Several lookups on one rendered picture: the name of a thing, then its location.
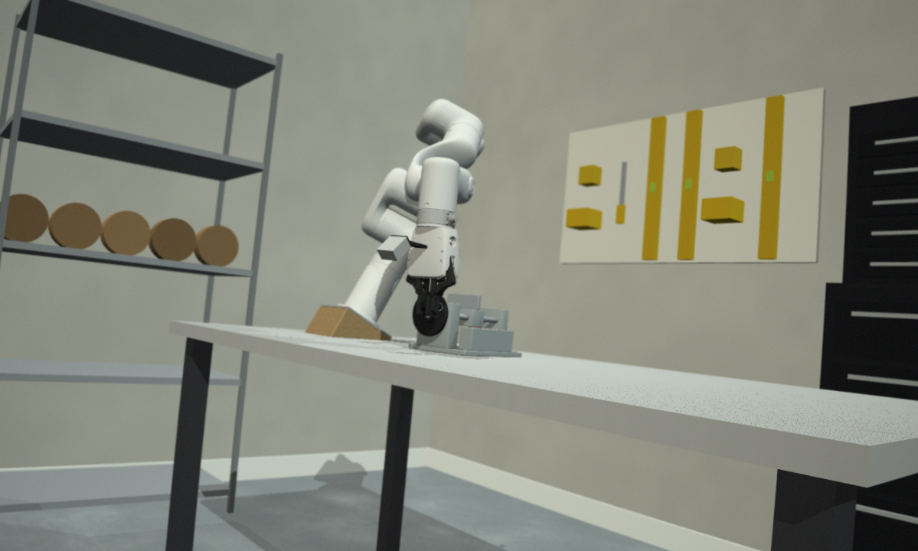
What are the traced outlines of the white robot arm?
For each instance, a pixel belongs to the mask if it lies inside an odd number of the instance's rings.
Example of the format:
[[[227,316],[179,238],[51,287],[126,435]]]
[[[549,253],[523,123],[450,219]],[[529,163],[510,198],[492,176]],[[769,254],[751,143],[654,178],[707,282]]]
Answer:
[[[344,305],[376,327],[407,269],[409,248],[427,249],[412,241],[414,227],[418,223],[434,223],[455,229],[455,222],[459,222],[456,204],[468,202],[474,193],[474,179],[468,168],[485,146],[479,118],[446,99],[431,103],[421,119],[416,136],[430,147],[414,155],[407,171],[390,171],[376,193],[365,214],[363,231],[382,244]],[[390,205],[406,210],[417,221]]]

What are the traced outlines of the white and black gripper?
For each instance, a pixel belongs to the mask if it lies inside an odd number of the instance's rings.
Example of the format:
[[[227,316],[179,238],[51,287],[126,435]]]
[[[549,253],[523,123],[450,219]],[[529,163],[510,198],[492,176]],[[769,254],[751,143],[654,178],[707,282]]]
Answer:
[[[406,280],[419,296],[417,316],[438,317],[440,296],[447,287],[456,284],[459,275],[458,230],[447,224],[418,223],[412,241],[427,246],[427,249],[410,247],[407,254]],[[425,309],[421,308],[424,301]]]

